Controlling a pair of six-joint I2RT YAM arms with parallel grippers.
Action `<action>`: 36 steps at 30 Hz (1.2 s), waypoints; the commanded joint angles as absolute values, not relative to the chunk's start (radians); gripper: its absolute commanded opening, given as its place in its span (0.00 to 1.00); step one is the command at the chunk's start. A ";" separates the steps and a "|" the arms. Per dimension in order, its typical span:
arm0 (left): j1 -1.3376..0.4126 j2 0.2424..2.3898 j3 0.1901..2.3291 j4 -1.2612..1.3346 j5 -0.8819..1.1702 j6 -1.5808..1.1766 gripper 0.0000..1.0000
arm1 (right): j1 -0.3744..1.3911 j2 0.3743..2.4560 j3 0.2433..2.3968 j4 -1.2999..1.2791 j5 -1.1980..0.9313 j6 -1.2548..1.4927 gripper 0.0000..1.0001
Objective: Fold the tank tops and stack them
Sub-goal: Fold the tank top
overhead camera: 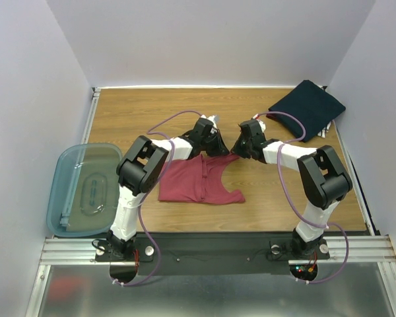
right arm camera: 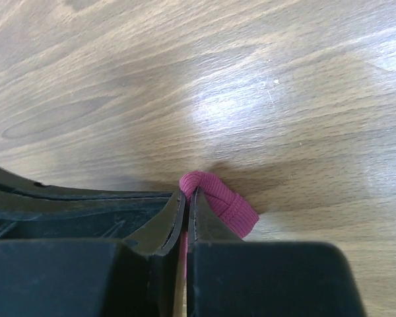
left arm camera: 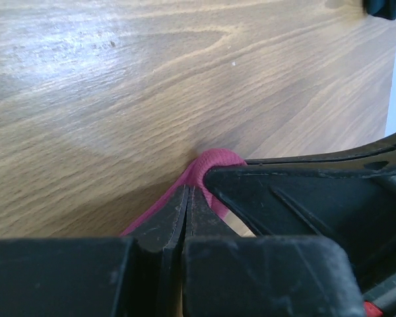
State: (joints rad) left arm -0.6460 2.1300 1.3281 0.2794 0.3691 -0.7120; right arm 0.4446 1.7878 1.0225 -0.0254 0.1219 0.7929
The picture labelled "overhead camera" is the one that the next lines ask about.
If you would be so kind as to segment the red tank top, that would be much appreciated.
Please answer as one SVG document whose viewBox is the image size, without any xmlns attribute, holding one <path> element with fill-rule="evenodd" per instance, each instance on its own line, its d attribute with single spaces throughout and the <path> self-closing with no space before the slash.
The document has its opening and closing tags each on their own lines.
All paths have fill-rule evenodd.
<svg viewBox="0 0 396 317">
<path fill-rule="evenodd" d="M 245 202 L 240 190 L 229 192 L 222 183 L 225 168 L 238 159 L 239 156 L 229 154 L 173 161 L 160 181 L 158 200 L 211 205 Z"/>
</svg>

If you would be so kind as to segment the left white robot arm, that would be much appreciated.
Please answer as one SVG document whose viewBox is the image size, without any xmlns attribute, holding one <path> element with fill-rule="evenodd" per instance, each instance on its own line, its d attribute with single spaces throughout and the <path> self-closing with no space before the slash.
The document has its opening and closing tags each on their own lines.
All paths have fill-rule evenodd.
<svg viewBox="0 0 396 317">
<path fill-rule="evenodd" d="M 118 261 L 134 254 L 134 238 L 141 204 L 173 162 L 193 160 L 202 152 L 210 157 L 228 154 L 217 127 L 218 116 L 202 115 L 183 135 L 163 140 L 138 136 L 116 168 L 119 199 L 115 219 L 107 233 L 106 253 Z"/>
</svg>

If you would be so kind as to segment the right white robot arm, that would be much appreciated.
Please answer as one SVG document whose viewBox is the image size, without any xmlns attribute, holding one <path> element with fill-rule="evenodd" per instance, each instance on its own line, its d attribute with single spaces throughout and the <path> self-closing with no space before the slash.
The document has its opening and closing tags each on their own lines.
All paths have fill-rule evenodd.
<svg viewBox="0 0 396 317">
<path fill-rule="evenodd" d="M 319 246 L 329 218 L 352 189 L 352 180 L 338 154 L 331 146 L 299 147 L 291 141 L 267 139 L 265 124 L 250 119 L 240 125 L 240 136 L 231 152 L 245 159 L 275 164 L 280 184 L 292 210 L 300 219 L 292 231 L 290 249 L 294 256 L 305 258 Z M 294 206 L 282 176 L 282 168 L 299 172 L 307 198 L 303 214 Z"/>
</svg>

